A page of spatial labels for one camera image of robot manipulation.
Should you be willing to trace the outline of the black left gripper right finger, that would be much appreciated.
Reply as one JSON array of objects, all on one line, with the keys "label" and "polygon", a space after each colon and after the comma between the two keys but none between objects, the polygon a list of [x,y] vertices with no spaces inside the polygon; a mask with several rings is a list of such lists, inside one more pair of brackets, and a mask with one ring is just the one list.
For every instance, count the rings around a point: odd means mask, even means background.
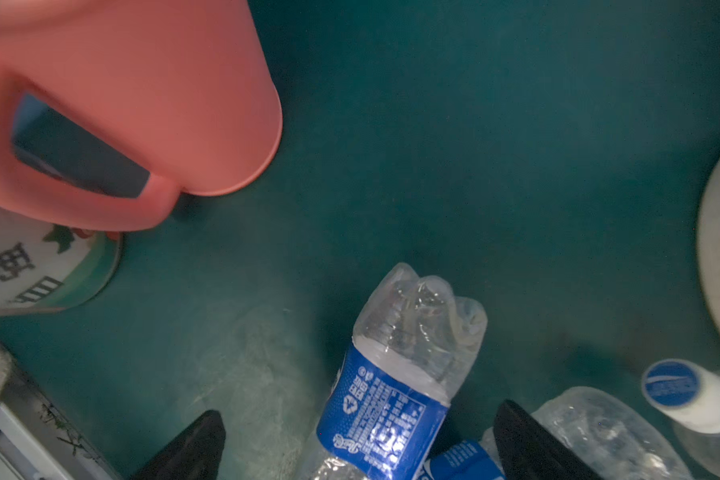
[{"label": "black left gripper right finger", "polygon": [[494,417],[499,459],[509,480],[601,480],[589,465],[512,400]]}]

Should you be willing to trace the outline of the crushed blue label bottle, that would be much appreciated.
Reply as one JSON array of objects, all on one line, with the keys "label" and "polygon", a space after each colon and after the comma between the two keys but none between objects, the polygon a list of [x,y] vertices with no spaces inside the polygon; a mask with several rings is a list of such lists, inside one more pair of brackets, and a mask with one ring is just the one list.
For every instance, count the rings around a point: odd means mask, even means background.
[{"label": "crushed blue label bottle", "polygon": [[413,479],[487,329],[476,300],[395,265],[359,314],[298,479]]}]

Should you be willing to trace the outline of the white capped clear bottle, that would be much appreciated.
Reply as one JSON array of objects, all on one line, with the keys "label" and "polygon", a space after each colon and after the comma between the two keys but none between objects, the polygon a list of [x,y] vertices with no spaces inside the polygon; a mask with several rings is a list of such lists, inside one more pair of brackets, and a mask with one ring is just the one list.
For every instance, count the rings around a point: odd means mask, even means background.
[{"label": "white capped clear bottle", "polygon": [[665,359],[642,375],[642,392],[672,419],[685,451],[720,478],[720,371],[682,359]]}]

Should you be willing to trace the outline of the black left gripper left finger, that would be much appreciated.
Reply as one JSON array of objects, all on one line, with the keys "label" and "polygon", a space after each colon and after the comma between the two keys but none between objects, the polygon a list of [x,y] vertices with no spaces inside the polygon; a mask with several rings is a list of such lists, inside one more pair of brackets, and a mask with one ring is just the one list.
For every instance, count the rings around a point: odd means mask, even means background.
[{"label": "black left gripper left finger", "polygon": [[225,447],[226,429],[218,410],[207,410],[130,479],[215,480]]}]

